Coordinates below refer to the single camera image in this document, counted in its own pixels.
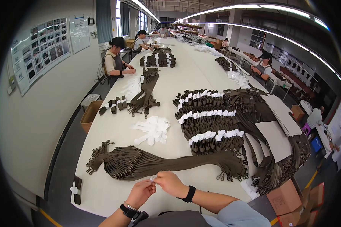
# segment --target smartwatch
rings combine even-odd
[[[196,188],[193,187],[193,186],[189,186],[189,191],[188,191],[188,194],[186,196],[186,198],[183,198],[182,200],[186,203],[191,203],[192,202],[192,198],[193,196],[195,195],[195,191],[196,191]]]

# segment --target blue bin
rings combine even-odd
[[[311,145],[316,153],[323,147],[322,142],[318,136],[316,136],[312,140]]]

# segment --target floor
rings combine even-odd
[[[265,84],[262,79],[256,79],[262,85]],[[266,88],[268,91],[270,91],[272,87],[270,84],[268,84]],[[110,85],[108,85],[106,82],[104,85],[98,85],[92,93],[100,94],[102,98],[105,98],[109,90]],[[283,99],[285,90],[277,86],[274,89],[273,94]],[[295,103],[295,101],[288,95],[283,101],[288,107],[297,105],[297,103]],[[77,161],[86,138],[86,133],[80,125],[82,115],[83,111],[80,110],[64,139],[62,147],[60,148],[52,173],[48,201],[40,201],[40,208],[63,227],[98,226],[105,219],[104,217],[77,209],[70,203],[71,191],[69,188],[72,187]],[[312,155],[309,160],[304,166],[300,167],[298,172],[295,174],[295,179],[297,180],[300,188],[304,188],[309,183],[316,171],[316,166],[321,159],[321,155],[320,157],[316,157],[316,153],[312,151]],[[333,176],[336,174],[336,170],[337,168],[332,160],[330,162],[324,163],[321,173],[317,174],[313,180],[311,184],[312,187],[318,185],[319,183],[325,182],[325,193],[328,193],[328,186],[330,185],[329,182],[331,182]],[[264,215],[269,221],[272,221],[276,218],[276,214],[273,211],[273,208],[266,196],[256,198],[255,200],[249,202],[249,205],[254,210]],[[32,217],[35,226],[55,226],[40,212],[32,212]]]

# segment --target yellow floor line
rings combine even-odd
[[[40,212],[50,221],[55,225],[56,227],[62,227],[60,224],[58,224],[53,218],[51,218],[49,215],[47,215],[46,212],[44,212],[42,209],[40,209]]]
[[[317,175],[317,170],[315,171],[314,175],[312,176],[312,178],[310,179],[310,181],[308,182],[308,184],[306,185],[305,188],[308,188],[311,184],[312,184],[312,181],[314,180],[314,178],[316,177]]]
[[[274,218],[271,222],[270,225],[273,226],[275,223],[278,222],[278,218]]]
[[[309,182],[308,182],[308,184],[306,185],[305,188],[308,188],[308,187],[312,184],[312,182],[313,182],[314,178],[316,177],[316,175],[317,175],[317,170],[315,171],[314,175],[313,175],[312,178],[309,180]],[[275,218],[275,219],[273,219],[273,220],[270,222],[270,225],[273,226],[273,225],[274,225],[275,223],[277,223],[277,222],[278,222],[278,218]]]

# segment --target purple stool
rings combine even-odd
[[[309,127],[309,125],[308,125],[307,122],[304,124],[304,126],[303,126],[303,128],[302,128],[302,131],[305,133],[305,130],[306,130],[306,129],[308,130],[306,136],[308,136],[309,133],[310,133],[310,127]]]

